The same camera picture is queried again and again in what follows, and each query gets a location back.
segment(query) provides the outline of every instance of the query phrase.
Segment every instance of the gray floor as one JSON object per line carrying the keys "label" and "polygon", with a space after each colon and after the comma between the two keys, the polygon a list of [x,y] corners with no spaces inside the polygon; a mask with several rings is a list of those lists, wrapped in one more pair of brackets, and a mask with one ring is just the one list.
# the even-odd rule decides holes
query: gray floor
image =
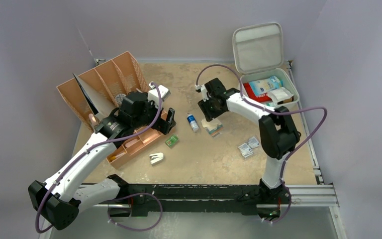
{"label": "gray floor", "polygon": [[[237,213],[163,213],[159,225],[147,232],[131,232],[107,223],[107,208],[91,208],[69,227],[53,230],[52,239],[336,239],[330,211],[325,208],[293,207],[277,224],[261,223],[259,217]],[[126,218],[124,225],[144,228],[159,216]]]}

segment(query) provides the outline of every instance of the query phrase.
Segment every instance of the beige table surface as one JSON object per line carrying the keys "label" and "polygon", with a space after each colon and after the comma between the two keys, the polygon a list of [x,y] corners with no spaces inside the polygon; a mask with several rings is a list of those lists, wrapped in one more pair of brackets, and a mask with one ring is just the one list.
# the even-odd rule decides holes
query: beige table surface
{"label": "beige table surface", "polygon": [[[254,155],[244,159],[237,146],[248,138],[256,136],[259,129],[248,119],[231,112],[226,112],[218,119],[224,129],[221,135],[212,138],[201,128],[204,118],[197,102],[201,95],[195,92],[195,78],[208,63],[140,63],[147,82],[155,81],[170,89],[171,95],[164,102],[165,109],[175,109],[176,134],[179,142],[172,148],[165,145],[167,137],[144,149],[138,156],[119,169],[114,169],[104,160],[88,176],[85,183],[97,183],[111,174],[117,174],[129,183],[159,184],[258,184],[266,165],[266,154],[261,147],[254,150]],[[213,67],[206,70],[200,84],[218,77],[227,89],[237,88],[234,75],[224,68]],[[187,121],[187,115],[195,116],[200,130],[194,133]],[[306,137],[301,117],[293,115],[301,141]],[[90,131],[81,125],[74,153],[78,152],[90,136]],[[163,162],[151,166],[149,154],[162,152]],[[316,180],[311,163],[309,148],[304,145],[289,160],[286,166],[285,181],[291,185],[315,185]]]}

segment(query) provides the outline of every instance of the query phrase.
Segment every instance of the cable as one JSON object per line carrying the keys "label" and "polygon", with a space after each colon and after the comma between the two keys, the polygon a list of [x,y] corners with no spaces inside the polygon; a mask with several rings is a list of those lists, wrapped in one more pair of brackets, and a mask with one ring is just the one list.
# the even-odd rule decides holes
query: cable
{"label": "cable", "polygon": [[47,192],[45,193],[45,196],[43,197],[42,201],[40,202],[40,205],[39,205],[39,208],[37,209],[37,214],[36,214],[36,221],[35,221],[35,227],[36,227],[36,232],[38,233],[45,233],[47,232],[49,229],[51,229],[53,226],[50,225],[49,227],[45,228],[45,229],[40,229],[40,226],[39,226],[39,220],[40,220],[40,214],[43,210],[43,207],[45,205],[45,202],[47,201],[49,195],[51,194],[51,192],[55,189],[56,185],[62,180],[62,178],[65,176],[65,174],[68,173],[68,171],[76,164],[78,163],[78,161],[80,161],[85,155],[87,155],[86,152],[90,152],[91,150],[93,150],[94,148],[96,147],[99,147],[103,144],[107,144],[107,143],[115,143],[115,142],[119,142],[119,141],[124,141],[124,140],[127,140],[127,139],[130,139],[130,138],[133,138],[133,137],[136,137],[136,136],[139,136],[141,135],[142,133],[146,132],[148,129],[150,129],[157,121],[157,119],[159,118],[159,115],[160,115],[160,112],[162,111],[162,96],[160,94],[160,90],[159,90],[159,85],[155,82],[151,82],[151,84],[153,86],[155,86],[156,88],[156,91],[157,91],[157,95],[159,97],[159,107],[157,108],[157,112],[156,112],[156,116],[154,117],[153,121],[151,121],[151,123],[144,128],[144,130],[140,131],[140,132],[137,132],[135,134],[132,134],[132,135],[129,135],[129,136],[125,136],[125,137],[122,137],[122,138],[117,138],[117,139],[111,139],[111,140],[106,140],[106,141],[103,141],[103,142],[100,142],[100,143],[96,143],[96,144],[93,144],[90,148],[88,148],[85,152],[81,153],[76,159],[74,159],[74,161],[72,161],[66,168],[64,171],[61,172],[61,174],[59,174],[58,178],[56,178],[55,182],[53,182],[52,186],[50,186],[49,190],[47,190]]}
{"label": "cable", "polygon": [[159,215],[159,218],[157,219],[156,223],[154,223],[153,225],[151,225],[150,227],[148,228],[144,228],[144,229],[136,229],[136,228],[130,228],[130,227],[127,227],[127,226],[124,226],[122,224],[119,224],[117,222],[115,222],[111,217],[110,217],[110,213],[109,213],[109,208],[107,209],[107,218],[109,218],[109,221],[107,221],[108,223],[112,223],[118,227],[121,227],[121,228],[124,228],[124,229],[128,229],[128,230],[131,230],[131,231],[134,231],[134,232],[144,232],[144,231],[148,231],[150,229],[153,229],[155,226],[157,226],[157,224],[159,224],[160,220],[162,219],[162,215],[163,215],[163,208],[162,208],[162,203],[160,202],[160,200],[158,198],[156,198],[156,196],[154,196],[153,194],[150,194],[150,193],[135,193],[135,194],[131,194],[131,195],[128,195],[126,197],[123,197],[123,198],[117,198],[117,199],[113,199],[113,200],[110,200],[110,202],[115,202],[115,201],[122,201],[122,200],[125,200],[125,199],[128,199],[128,198],[132,198],[132,197],[135,197],[135,196],[138,196],[138,195],[147,195],[147,196],[150,196],[152,198],[154,198],[156,200],[156,202],[159,204],[159,207],[160,207],[160,215]]}
{"label": "cable", "polygon": [[313,111],[313,110],[323,110],[324,111],[324,115],[323,115],[323,118],[320,120],[320,122],[318,123],[318,125],[315,127],[315,129],[311,132],[310,135],[307,136],[306,139],[304,139],[292,152],[290,152],[287,157],[284,159],[283,161],[283,164],[282,164],[282,167],[281,167],[281,173],[280,173],[280,181],[281,181],[281,184],[283,186],[283,188],[287,191],[287,193],[289,194],[289,204],[285,210],[285,212],[283,214],[281,214],[281,216],[279,217],[279,219],[275,220],[274,222],[271,221],[271,223],[276,223],[278,221],[280,221],[283,217],[286,216],[286,214],[288,213],[289,209],[290,209],[290,205],[292,204],[292,195],[290,194],[290,190],[287,186],[285,186],[285,182],[283,180],[283,176],[284,176],[284,171],[285,171],[285,165],[286,165],[286,162],[289,160],[289,158],[298,150],[300,149],[305,143],[307,143],[313,136],[314,134],[317,132],[317,130],[321,127],[321,125],[324,123],[324,121],[326,120],[326,117],[327,117],[327,109],[325,107],[309,107],[309,108],[305,108],[305,109],[301,109],[301,110],[296,110],[296,111],[291,111],[291,112],[284,112],[284,113],[278,113],[278,112],[275,112],[275,111],[272,111],[264,106],[262,106],[262,104],[255,104],[253,102],[250,102],[249,100],[246,99],[246,97],[244,97],[244,93],[243,93],[243,85],[242,85],[242,81],[241,81],[241,78],[239,78],[238,76],[238,73],[235,72],[235,70],[233,70],[232,68],[228,67],[228,66],[225,66],[225,65],[222,65],[222,64],[212,64],[212,65],[208,65],[206,67],[204,67],[200,73],[198,74],[197,76],[197,80],[195,81],[195,86],[198,86],[198,81],[199,81],[199,78],[201,76],[201,74],[203,73],[203,71],[205,71],[206,69],[210,68],[210,67],[214,67],[214,66],[220,66],[220,67],[223,67],[223,68],[226,68],[228,70],[230,70],[235,76],[236,78],[238,79],[238,82],[239,82],[239,90],[240,90],[240,95],[241,95],[241,98],[249,105],[251,106],[254,106],[254,107],[257,107],[263,111],[266,111],[268,113],[271,113],[271,114],[274,114],[274,115],[277,115],[277,116],[288,116],[288,115],[293,115],[293,114],[296,114],[296,113],[302,113],[302,112],[307,112],[307,111]]}

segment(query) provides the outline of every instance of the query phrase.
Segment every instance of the green item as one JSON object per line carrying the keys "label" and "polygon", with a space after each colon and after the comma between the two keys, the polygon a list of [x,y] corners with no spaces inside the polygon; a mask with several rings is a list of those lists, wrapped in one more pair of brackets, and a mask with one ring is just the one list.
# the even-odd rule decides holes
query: green item
{"label": "green item", "polygon": [[176,134],[174,134],[168,140],[166,140],[165,144],[169,148],[172,148],[178,142],[178,140],[179,140],[178,136],[176,136]]}

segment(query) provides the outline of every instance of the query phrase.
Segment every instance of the robotic arm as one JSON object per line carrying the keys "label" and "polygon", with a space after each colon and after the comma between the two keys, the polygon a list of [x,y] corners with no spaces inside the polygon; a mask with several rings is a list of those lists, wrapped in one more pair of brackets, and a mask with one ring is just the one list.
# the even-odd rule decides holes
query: robotic arm
{"label": "robotic arm", "polygon": [[[198,102],[198,106],[207,121],[231,111],[259,125],[261,146],[267,154],[266,171],[262,183],[269,189],[279,187],[282,163],[285,156],[295,149],[300,138],[292,117],[276,116],[246,103],[239,90],[235,88],[226,90],[218,78],[202,86],[196,86],[196,90],[202,94],[203,99]],[[247,100],[258,104],[250,98]],[[266,106],[266,108],[280,113],[289,111],[285,107],[275,109]]]}
{"label": "robotic arm", "polygon": [[[170,94],[164,86],[158,87],[162,101]],[[107,140],[118,139],[134,134],[134,130],[149,125],[157,114],[159,97],[156,89],[148,93],[131,92],[122,101],[119,108],[115,108],[108,117],[104,118],[96,127],[95,132],[83,148],[57,173],[48,178],[44,183],[34,181],[28,192],[35,210],[39,209],[45,194],[51,190],[44,204],[41,215],[56,229],[66,228],[77,217],[78,213],[106,200],[114,199],[120,192],[121,185],[107,178],[101,183],[79,188],[85,178],[102,162],[125,142],[117,141],[103,143]],[[152,125],[153,129],[163,134],[168,134],[176,125],[174,120],[175,110],[170,108],[166,120],[160,118]],[[92,145],[99,144],[88,151]],[[83,153],[85,155],[73,166]],[[60,174],[68,168],[68,172],[54,183]]]}

